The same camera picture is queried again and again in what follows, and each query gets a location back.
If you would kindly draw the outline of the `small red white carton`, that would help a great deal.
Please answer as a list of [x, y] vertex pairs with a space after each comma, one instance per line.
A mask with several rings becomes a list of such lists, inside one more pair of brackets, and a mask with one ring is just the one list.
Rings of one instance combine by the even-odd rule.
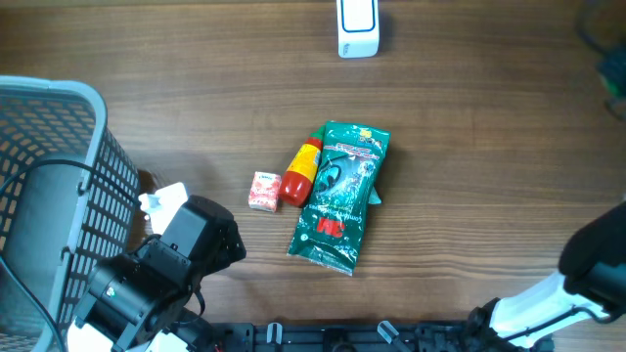
[[281, 181], [278, 174], [256, 171], [248, 195], [249, 207], [275, 212], [279, 203]]

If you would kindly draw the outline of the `red chili sauce bottle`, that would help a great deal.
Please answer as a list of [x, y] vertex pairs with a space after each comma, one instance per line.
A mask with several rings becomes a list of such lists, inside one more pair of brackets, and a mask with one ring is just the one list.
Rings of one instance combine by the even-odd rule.
[[303, 206], [312, 191], [323, 148], [326, 126], [311, 133], [300, 147], [282, 177], [279, 199], [287, 204]]

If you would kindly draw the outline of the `green 3M gloves packet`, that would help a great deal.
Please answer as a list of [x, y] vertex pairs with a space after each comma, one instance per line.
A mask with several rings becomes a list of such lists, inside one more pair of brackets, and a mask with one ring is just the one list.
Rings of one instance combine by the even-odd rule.
[[368, 198], [391, 133], [363, 124], [326, 123], [318, 171], [288, 254], [352, 275], [365, 236]]

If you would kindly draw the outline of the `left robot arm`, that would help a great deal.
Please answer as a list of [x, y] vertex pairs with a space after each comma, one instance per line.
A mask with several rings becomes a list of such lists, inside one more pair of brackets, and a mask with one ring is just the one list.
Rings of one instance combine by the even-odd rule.
[[186, 310], [204, 277], [246, 257], [233, 214], [190, 196], [162, 233], [102, 259], [73, 310], [70, 351], [196, 351], [200, 317]]

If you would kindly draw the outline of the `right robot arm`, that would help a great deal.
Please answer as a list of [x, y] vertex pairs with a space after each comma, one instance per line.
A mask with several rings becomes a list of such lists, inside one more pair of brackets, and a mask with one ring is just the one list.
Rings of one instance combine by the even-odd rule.
[[548, 335], [584, 320], [611, 324], [625, 314], [625, 204], [578, 230], [558, 268], [522, 293], [472, 312], [464, 351], [539, 351]]

